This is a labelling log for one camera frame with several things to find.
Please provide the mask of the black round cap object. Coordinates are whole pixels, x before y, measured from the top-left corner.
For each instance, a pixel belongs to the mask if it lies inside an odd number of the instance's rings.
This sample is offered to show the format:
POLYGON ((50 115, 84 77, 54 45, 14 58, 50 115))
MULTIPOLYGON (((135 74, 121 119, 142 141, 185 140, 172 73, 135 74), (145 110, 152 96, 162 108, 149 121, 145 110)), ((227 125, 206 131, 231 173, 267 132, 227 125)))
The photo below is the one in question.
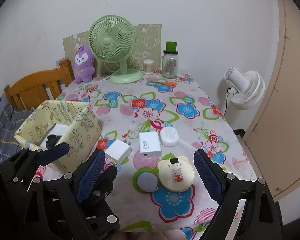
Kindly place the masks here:
POLYGON ((61 139, 61 137, 62 137, 61 135, 55 135, 55 134, 48 135, 45 141, 46 148, 51 149, 54 146, 56 146, 57 142, 61 139))

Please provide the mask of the cream bear round mirror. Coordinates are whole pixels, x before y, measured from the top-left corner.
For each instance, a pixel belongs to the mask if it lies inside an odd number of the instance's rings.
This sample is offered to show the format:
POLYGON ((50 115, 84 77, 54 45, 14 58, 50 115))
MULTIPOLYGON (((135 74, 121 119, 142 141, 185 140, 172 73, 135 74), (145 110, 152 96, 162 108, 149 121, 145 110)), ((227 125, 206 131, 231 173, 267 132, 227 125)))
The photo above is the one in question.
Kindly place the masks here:
POLYGON ((170 191, 186 191, 194 182, 194 168, 186 156, 161 160, 157 168, 161 185, 170 191))

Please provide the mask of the small white plug charger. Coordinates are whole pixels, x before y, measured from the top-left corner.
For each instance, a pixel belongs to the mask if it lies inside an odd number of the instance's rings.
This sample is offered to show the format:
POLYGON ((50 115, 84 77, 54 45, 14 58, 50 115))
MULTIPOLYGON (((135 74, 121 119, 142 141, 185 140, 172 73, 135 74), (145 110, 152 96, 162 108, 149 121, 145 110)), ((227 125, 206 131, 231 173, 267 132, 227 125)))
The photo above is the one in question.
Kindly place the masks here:
POLYGON ((116 139, 105 150, 106 157, 116 165, 121 165, 122 162, 131 154, 131 152, 131 146, 119 139, 116 139))

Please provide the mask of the white oval case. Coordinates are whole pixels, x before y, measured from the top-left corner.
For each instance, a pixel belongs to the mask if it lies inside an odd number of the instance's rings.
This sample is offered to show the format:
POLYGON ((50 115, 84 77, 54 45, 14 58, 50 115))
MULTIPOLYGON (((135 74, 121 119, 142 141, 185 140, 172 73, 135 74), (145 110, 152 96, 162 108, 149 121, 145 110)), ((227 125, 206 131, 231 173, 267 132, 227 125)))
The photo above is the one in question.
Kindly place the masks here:
POLYGON ((179 143, 179 134, 174 127, 164 127, 159 133, 161 143, 166 147, 173 147, 179 143))

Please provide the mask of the white 45W charger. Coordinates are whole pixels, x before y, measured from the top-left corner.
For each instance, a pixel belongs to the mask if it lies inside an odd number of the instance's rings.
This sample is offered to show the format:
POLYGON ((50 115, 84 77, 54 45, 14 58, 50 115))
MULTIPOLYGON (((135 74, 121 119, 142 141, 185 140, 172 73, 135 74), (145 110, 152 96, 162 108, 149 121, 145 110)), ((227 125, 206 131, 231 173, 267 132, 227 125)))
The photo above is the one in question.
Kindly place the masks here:
POLYGON ((157 132, 143 132, 139 134, 139 152, 142 158, 161 157, 162 150, 157 132))

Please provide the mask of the yellow patterned storage box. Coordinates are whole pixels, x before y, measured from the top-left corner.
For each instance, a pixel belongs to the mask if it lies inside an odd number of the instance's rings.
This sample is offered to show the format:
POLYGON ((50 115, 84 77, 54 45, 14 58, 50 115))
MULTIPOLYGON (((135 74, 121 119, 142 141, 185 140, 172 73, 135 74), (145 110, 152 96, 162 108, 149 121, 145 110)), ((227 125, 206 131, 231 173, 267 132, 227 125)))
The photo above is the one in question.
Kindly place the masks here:
POLYGON ((46 150, 47 137, 53 134, 60 137, 58 143, 70 146, 70 152, 49 167, 60 173, 73 172, 86 161, 101 128, 89 103, 46 100, 17 129, 14 137, 24 148, 46 150))

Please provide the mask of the plaid blue bedding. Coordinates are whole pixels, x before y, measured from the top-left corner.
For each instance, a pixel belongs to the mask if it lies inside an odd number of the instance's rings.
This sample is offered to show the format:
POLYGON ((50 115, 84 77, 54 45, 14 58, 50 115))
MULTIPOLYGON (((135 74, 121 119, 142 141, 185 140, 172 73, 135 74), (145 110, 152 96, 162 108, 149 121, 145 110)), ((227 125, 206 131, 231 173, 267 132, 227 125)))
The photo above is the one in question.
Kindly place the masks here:
POLYGON ((10 103, 0 103, 0 164, 23 148, 14 133, 31 113, 29 110, 17 110, 10 103))

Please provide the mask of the wooden chair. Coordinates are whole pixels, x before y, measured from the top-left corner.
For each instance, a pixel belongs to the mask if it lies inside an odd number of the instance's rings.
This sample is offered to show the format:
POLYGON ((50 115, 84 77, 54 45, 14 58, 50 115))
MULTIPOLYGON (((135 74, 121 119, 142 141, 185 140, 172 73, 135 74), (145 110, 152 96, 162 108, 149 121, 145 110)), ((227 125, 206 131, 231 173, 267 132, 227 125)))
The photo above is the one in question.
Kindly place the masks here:
POLYGON ((13 86, 4 88, 8 102, 18 110, 37 108, 45 100, 50 100, 48 90, 55 100, 62 93, 61 85, 66 87, 74 81, 69 59, 63 59, 58 67, 27 75, 13 86))

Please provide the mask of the floral tablecloth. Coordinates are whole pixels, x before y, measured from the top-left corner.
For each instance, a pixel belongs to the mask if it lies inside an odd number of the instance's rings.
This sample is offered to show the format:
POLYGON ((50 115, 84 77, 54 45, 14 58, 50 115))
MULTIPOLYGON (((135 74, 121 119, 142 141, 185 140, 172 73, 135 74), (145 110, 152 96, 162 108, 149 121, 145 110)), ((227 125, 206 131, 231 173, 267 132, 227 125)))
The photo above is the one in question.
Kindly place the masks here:
POLYGON ((188 74, 174 80, 153 74, 124 85, 97 77, 90 83, 72 83, 59 100, 90 103, 102 129, 96 148, 106 150, 116 140, 131 144, 132 152, 117 167, 114 189, 107 199, 124 231, 159 232, 168 239, 199 239, 218 206, 199 178, 181 193, 164 187, 153 193, 142 191, 138 178, 157 174, 159 158, 141 157, 141 133, 173 127, 179 133, 179 144, 162 147, 162 159, 184 155, 192 160, 195 150, 201 148, 225 172, 244 180, 256 179, 230 125, 188 74))

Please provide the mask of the beige door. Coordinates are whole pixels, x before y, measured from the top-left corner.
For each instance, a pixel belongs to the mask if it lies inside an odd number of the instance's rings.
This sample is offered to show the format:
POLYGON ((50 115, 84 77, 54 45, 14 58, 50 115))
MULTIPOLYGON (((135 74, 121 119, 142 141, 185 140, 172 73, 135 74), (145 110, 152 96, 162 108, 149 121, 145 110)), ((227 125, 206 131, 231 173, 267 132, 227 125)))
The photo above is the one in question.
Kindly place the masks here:
POLYGON ((300 186, 300 10, 277 0, 279 43, 274 69, 243 140, 275 201, 300 186))

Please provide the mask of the purple plush rabbit toy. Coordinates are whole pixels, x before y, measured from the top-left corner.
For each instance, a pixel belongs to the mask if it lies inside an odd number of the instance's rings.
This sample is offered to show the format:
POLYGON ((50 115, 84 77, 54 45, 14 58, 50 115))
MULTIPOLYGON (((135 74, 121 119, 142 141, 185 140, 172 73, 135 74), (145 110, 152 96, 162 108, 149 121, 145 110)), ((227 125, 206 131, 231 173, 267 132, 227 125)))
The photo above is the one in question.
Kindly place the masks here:
POLYGON ((93 67, 94 54, 91 52, 89 45, 80 46, 74 58, 74 82, 88 83, 93 79, 95 68, 93 67))

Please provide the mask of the white standing fan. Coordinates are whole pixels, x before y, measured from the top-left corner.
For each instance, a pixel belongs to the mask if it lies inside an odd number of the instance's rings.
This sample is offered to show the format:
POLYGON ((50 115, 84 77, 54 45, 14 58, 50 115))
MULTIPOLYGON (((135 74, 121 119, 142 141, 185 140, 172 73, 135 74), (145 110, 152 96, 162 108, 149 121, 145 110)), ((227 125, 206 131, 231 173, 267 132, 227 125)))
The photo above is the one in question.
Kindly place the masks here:
POLYGON ((255 70, 242 74, 237 68, 230 67, 224 74, 224 80, 229 86, 226 103, 232 103, 239 110, 252 108, 264 95, 264 80, 255 70))

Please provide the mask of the cotton swab container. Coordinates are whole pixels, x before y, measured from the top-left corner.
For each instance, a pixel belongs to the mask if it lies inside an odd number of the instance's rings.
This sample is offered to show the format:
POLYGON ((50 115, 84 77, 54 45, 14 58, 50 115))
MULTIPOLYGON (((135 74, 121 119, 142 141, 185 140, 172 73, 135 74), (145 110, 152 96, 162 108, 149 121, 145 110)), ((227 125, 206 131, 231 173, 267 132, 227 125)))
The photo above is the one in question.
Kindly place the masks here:
POLYGON ((154 73, 154 61, 144 60, 143 61, 143 73, 145 75, 152 75, 154 73))

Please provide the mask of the green desk fan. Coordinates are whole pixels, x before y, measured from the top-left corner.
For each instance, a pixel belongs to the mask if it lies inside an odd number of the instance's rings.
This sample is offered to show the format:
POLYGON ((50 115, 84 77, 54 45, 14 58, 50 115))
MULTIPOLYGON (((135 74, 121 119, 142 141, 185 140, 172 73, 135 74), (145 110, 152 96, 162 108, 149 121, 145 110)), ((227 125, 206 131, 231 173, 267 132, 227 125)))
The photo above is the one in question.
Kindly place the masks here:
POLYGON ((142 79, 140 70, 127 67, 136 45, 136 31, 129 20, 117 15, 99 18, 90 27, 88 45, 99 60, 120 65, 120 69, 111 74, 112 83, 126 84, 142 79))

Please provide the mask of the patterned cardboard backboard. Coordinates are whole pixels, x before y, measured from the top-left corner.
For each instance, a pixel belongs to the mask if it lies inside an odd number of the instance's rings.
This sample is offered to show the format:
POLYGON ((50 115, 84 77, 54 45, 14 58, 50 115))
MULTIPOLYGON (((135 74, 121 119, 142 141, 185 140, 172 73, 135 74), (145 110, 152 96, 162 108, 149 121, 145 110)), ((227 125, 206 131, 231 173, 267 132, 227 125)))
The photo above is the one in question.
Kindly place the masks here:
MULTIPOLYGON (((153 60, 154 68, 159 69, 161 66, 161 24, 139 24, 135 26, 136 45, 131 55, 127 59, 127 67, 143 70, 145 60, 153 60)), ((89 33, 83 32, 68 36, 63 39, 65 57, 74 67, 75 53, 78 49, 87 44, 89 33)))

